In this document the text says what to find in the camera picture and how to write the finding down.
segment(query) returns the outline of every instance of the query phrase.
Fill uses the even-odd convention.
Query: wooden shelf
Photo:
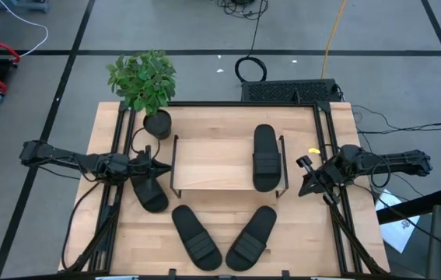
[[[282,153],[281,142],[277,143]],[[174,166],[173,188],[179,191],[255,191],[253,138],[179,138]],[[282,168],[275,191],[284,189]]]

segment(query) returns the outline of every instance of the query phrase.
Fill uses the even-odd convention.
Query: yellow object
[[[319,151],[318,149],[315,149],[315,148],[310,148],[310,149],[308,150],[308,152],[312,152],[312,153],[316,153],[316,154],[319,154],[319,155],[320,155],[320,151]]]
[[[343,13],[343,9],[345,8],[346,0],[341,1],[341,7],[339,8],[338,16],[336,16],[336,21],[334,21],[334,27],[332,28],[331,35],[329,36],[329,40],[327,41],[326,53],[324,55],[324,63],[322,64],[322,73],[320,74],[320,78],[324,78],[324,74],[326,72],[326,64],[327,64],[327,54],[329,53],[329,48],[331,47],[332,37],[336,33],[336,29],[338,28],[339,19],[341,18],[341,14]]]

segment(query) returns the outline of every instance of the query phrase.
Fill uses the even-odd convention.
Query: black cable
[[[392,208],[391,206],[389,206],[386,202],[384,202],[381,198],[379,198],[379,196],[374,193],[373,191],[371,191],[370,189],[363,187],[363,186],[359,186],[358,184],[353,184],[356,187],[360,187],[366,191],[368,191],[376,200],[381,201],[381,203],[384,204],[384,206],[388,209],[390,209],[390,211],[392,211],[394,214],[398,215],[400,218],[407,220],[409,223],[411,223],[411,225],[413,225],[416,229],[422,231],[423,233],[427,234],[428,236],[432,237],[433,239],[437,240],[438,242],[441,243],[441,239],[433,236],[431,233],[429,233],[428,231],[424,230],[423,228],[421,228],[420,226],[417,226],[416,224],[414,224],[407,216],[401,214],[399,211],[395,210],[394,208]]]
[[[55,161],[56,159],[69,159],[69,158],[71,158],[71,156],[58,156],[58,157],[54,157],[54,158],[43,159],[43,160],[38,161],[36,163],[32,163],[29,166],[39,166],[41,164],[45,164],[45,163],[49,163],[51,161]]]
[[[136,149],[134,149],[134,140],[135,140],[135,136],[136,136],[141,130],[143,130],[143,129],[144,129],[144,128],[139,128],[139,129],[138,129],[137,131],[135,131],[134,134],[132,135],[132,139],[131,139],[131,141],[130,141],[130,148],[131,148],[132,151],[134,151],[135,153],[139,153],[139,151],[137,151]],[[160,141],[159,141],[159,139],[156,139],[156,140],[158,140],[158,149],[156,150],[154,156],[152,156],[152,158],[151,158],[149,161],[147,161],[147,162],[145,162],[145,163],[137,163],[137,164],[129,163],[128,166],[131,166],[131,167],[139,167],[139,166],[150,165],[151,162],[152,162],[152,161],[156,158],[156,156],[158,155],[159,150],[161,149],[161,145],[160,145]]]
[[[95,185],[93,185],[78,201],[77,203],[75,203],[75,206],[73,207],[72,213],[70,214],[70,219],[68,220],[68,228],[66,230],[66,235],[65,235],[65,241],[63,243],[63,249],[61,252],[61,265],[63,266],[64,269],[68,269],[68,266],[66,265],[65,262],[65,250],[66,250],[66,244],[68,243],[68,238],[70,236],[70,230],[72,229],[72,221],[73,221],[73,216],[75,215],[75,211],[77,210],[77,208],[80,205],[80,202],[82,202],[82,200],[84,198],[87,197],[87,195],[89,195],[92,191],[94,191],[94,189],[96,189],[97,186],[99,186],[100,183],[96,183]]]
[[[240,66],[241,62],[246,61],[246,60],[252,61],[252,62],[256,63],[258,66],[260,66],[261,71],[263,72],[263,75],[261,77],[260,82],[263,82],[263,81],[267,80],[267,66],[265,66],[265,63],[261,59],[254,58],[254,57],[251,56],[251,53],[253,52],[253,49],[254,49],[254,42],[257,39],[258,24],[260,23],[260,17],[263,14],[262,6],[263,6],[264,2],[266,3],[265,4],[265,8],[268,7],[268,0],[260,0],[260,9],[258,10],[258,17],[256,18],[257,25],[256,25],[256,27],[254,29],[253,42],[251,43],[250,52],[248,53],[248,55],[246,57],[238,59],[236,61],[236,65],[234,65],[234,72],[236,73],[236,77],[241,82],[246,82],[246,80],[241,76],[241,74],[239,72],[239,66]]]
[[[359,127],[357,127],[357,130],[359,131],[359,133],[362,134],[363,138],[366,140],[367,145],[369,146],[369,151],[373,152],[373,147],[370,145],[369,139],[367,139],[367,136],[363,134],[362,130],[360,130]]]
[[[394,130],[388,130],[388,131],[362,131],[363,134],[381,134],[381,135],[386,135],[386,134],[390,134],[393,132],[399,132],[399,131],[441,131],[441,128],[428,128],[428,129],[421,129],[424,128],[426,126],[433,126],[434,124],[426,124],[426,125],[421,125],[418,127],[413,127],[413,128],[405,128],[405,129],[394,129]]]
[[[345,100],[345,93],[341,90],[341,87],[338,84],[334,85],[336,87],[336,90],[338,90],[338,97],[342,102],[346,102]]]
[[[59,173],[56,173],[53,170],[49,170],[49,169],[47,169],[47,168],[45,168],[43,166],[39,166],[39,168],[42,169],[42,170],[46,170],[47,172],[52,173],[52,174],[54,174],[56,176],[60,176],[60,177],[68,178],[68,179],[73,179],[73,180],[80,180],[79,177],[73,177],[73,176],[69,176],[69,175],[59,174]]]
[[[91,182],[91,183],[98,181],[98,178],[97,178],[97,177],[94,177],[94,179],[89,179],[89,178],[87,177],[86,172],[85,172],[85,170],[83,169],[83,166],[82,166],[82,164],[80,163],[80,161],[79,161],[79,159],[77,158],[76,155],[73,155],[72,158],[77,162],[77,166],[79,167],[80,173],[82,174],[82,176],[83,176],[87,181],[89,181],[89,182]]]
[[[226,15],[240,19],[257,20],[268,10],[268,0],[261,0],[264,7],[258,12],[245,12],[254,3],[254,0],[217,0],[217,6],[223,8]]]
[[[410,199],[408,199],[408,198],[406,198],[406,197],[402,197],[402,196],[400,196],[400,195],[391,194],[390,192],[386,192],[386,191],[383,191],[383,190],[376,189],[376,188],[374,188],[374,186],[371,186],[371,187],[373,188],[373,190],[375,190],[375,191],[377,191],[377,192],[379,192],[379,193],[381,193],[381,194],[387,194],[387,195],[394,196],[394,197],[396,197],[396,198],[401,198],[401,199],[403,199],[403,200],[405,200],[405,201],[410,201]]]
[[[386,122],[386,125],[388,127],[390,127],[390,128],[393,128],[393,129],[386,130],[386,131],[361,131],[361,132],[359,132],[359,133],[362,133],[363,135],[364,134],[382,134],[382,135],[385,135],[385,134],[389,134],[389,133],[393,133],[393,132],[397,132],[397,131],[440,131],[441,130],[441,128],[423,129],[425,127],[430,127],[430,126],[441,126],[441,122],[440,123],[434,123],[434,124],[416,125],[416,126],[409,127],[409,128],[398,128],[398,127],[395,127],[395,126],[391,125],[390,122],[387,120],[386,116],[384,114],[382,114],[382,113],[370,110],[369,108],[361,106],[361,105],[352,105],[352,107],[362,108],[364,110],[369,111],[371,114],[376,114],[378,116],[381,116],[384,119],[384,121]]]
[[[390,183],[390,179],[391,179],[391,168],[390,168],[390,164],[386,161],[386,159],[385,159],[384,157],[382,157],[382,156],[378,156],[377,154],[375,154],[375,153],[373,153],[373,152],[370,152],[370,154],[373,155],[373,156],[376,156],[376,157],[378,157],[378,158],[381,159],[381,161],[379,161],[378,163],[376,163],[376,164],[374,165],[374,167],[373,167],[373,171],[372,171],[372,173],[370,174],[370,183],[372,183],[372,185],[373,185],[374,187],[377,187],[377,188],[383,188],[383,187],[386,187],[386,185],[388,185],[388,183]],[[387,173],[387,178],[386,178],[386,180],[384,181],[384,183],[383,183],[382,185],[378,186],[378,185],[376,184],[376,181],[374,180],[374,173],[376,172],[376,168],[381,164],[381,162],[383,162],[383,163],[386,165],[386,168],[388,169],[388,173]]]
[[[415,187],[412,186],[412,184],[410,184],[410,183],[407,181],[407,179],[405,179],[405,178],[403,178],[402,176],[397,175],[397,174],[395,174],[395,173],[393,173],[393,175],[396,176],[396,177],[398,177],[398,178],[400,178],[400,179],[402,179],[402,180],[403,180],[405,183],[407,183],[407,185],[408,185],[413,191],[415,191],[418,195],[420,195],[421,197],[424,196],[420,191],[417,191],[417,190],[415,189]]]

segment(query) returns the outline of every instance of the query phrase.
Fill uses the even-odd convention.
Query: potted plant
[[[158,139],[170,136],[172,118],[160,107],[168,106],[175,96],[175,69],[165,51],[146,51],[128,59],[121,55],[110,72],[111,92],[124,97],[136,111],[145,110],[144,128]]]

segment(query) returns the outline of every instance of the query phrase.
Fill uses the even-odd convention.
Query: black plant pot
[[[144,117],[144,129],[159,140],[167,139],[172,132],[172,117],[164,110],[158,110],[154,116]]]

